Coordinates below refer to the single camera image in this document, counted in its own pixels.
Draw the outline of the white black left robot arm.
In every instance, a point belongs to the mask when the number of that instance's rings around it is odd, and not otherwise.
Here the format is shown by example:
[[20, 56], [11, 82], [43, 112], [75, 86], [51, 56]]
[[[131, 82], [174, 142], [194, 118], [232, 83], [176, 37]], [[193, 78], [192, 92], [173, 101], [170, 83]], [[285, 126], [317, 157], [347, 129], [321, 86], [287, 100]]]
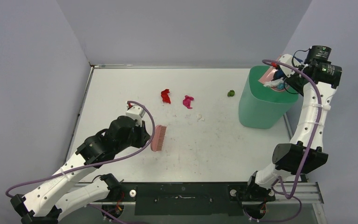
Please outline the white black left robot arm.
[[104, 174], [85, 187], [70, 191], [85, 176], [115, 159], [129, 147], [145, 148], [151, 136], [142, 115], [127, 112], [108, 128], [84, 140], [69, 160], [34, 190], [11, 196], [10, 203], [23, 224], [56, 224], [71, 212], [94, 201], [115, 201], [121, 183], [113, 174]]

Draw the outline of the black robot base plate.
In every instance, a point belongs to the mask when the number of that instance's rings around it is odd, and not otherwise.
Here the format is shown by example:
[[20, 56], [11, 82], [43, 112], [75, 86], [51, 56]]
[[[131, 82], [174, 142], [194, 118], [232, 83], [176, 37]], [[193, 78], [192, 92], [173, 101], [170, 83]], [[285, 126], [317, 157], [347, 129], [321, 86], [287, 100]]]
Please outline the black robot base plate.
[[243, 207], [265, 208], [275, 196], [252, 197], [246, 182], [124, 182], [120, 190], [101, 199], [102, 204], [134, 203], [136, 216], [214, 215], [241, 216]]

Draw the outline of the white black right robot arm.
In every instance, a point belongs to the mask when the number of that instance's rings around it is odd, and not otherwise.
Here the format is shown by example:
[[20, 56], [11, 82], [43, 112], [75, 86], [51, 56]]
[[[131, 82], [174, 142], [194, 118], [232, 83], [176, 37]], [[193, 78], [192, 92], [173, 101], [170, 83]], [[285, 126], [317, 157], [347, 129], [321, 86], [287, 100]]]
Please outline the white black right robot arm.
[[340, 83], [342, 68], [329, 61], [330, 47], [313, 45], [306, 53], [304, 60], [298, 60], [290, 54], [278, 60], [263, 60], [303, 97], [303, 104], [290, 142], [276, 145], [272, 162], [250, 177], [245, 187], [245, 195], [250, 200], [267, 198], [278, 182], [283, 184], [288, 177], [293, 176], [295, 179], [291, 192], [283, 192], [287, 199], [291, 199], [300, 175], [308, 174], [327, 162], [328, 155], [323, 152], [325, 120]]

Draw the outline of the pink dustpan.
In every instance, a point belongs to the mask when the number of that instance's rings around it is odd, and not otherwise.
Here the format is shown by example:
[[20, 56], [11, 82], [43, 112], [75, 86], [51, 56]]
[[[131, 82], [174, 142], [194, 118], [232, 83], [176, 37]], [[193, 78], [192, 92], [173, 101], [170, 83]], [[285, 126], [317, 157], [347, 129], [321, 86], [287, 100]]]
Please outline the pink dustpan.
[[[271, 81], [273, 79], [273, 74], [275, 73], [275, 71], [280, 70], [278, 68], [278, 65], [276, 63], [273, 63], [273, 66], [270, 66], [267, 71], [258, 79], [258, 82], [261, 83], [262, 85], [266, 82], [266, 81]], [[273, 91], [276, 92], [282, 92], [286, 90], [287, 85], [284, 84], [279, 85], [277, 88], [270, 88]]]

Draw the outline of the pink hand broom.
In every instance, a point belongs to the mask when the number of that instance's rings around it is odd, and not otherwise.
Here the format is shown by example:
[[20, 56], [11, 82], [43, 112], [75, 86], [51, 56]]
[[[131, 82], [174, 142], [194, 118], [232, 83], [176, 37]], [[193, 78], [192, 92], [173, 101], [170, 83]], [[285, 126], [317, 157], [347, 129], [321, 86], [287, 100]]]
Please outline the pink hand broom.
[[161, 151], [165, 139], [166, 126], [157, 125], [155, 128], [155, 134], [151, 141], [151, 150], [153, 152]]

